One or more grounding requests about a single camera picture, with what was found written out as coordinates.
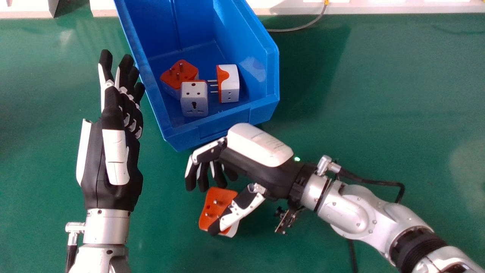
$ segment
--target robotic hand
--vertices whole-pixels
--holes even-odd
[[[101,85],[101,118],[83,119],[76,179],[84,195],[86,222],[69,222],[66,273],[130,272],[129,218],[142,191],[138,154],[143,117],[140,100],[145,92],[137,83],[133,58],[125,55],[111,74],[113,56],[103,50],[98,72]],[[84,245],[77,252],[79,233]]]
[[[208,189],[209,167],[219,187],[227,183],[222,170],[234,180],[238,174],[254,181],[237,195],[209,226],[216,235],[238,223],[265,199],[288,199],[275,232],[285,234],[302,208],[317,213],[341,236],[361,240],[403,273],[485,273],[458,248],[447,245],[422,219],[399,204],[400,183],[362,179],[324,155],[318,165],[293,160],[283,142],[247,123],[231,127],[226,137],[196,149],[185,172],[187,190]],[[395,203],[377,198],[359,185],[348,185],[326,174],[333,172],[357,182],[398,186]]]

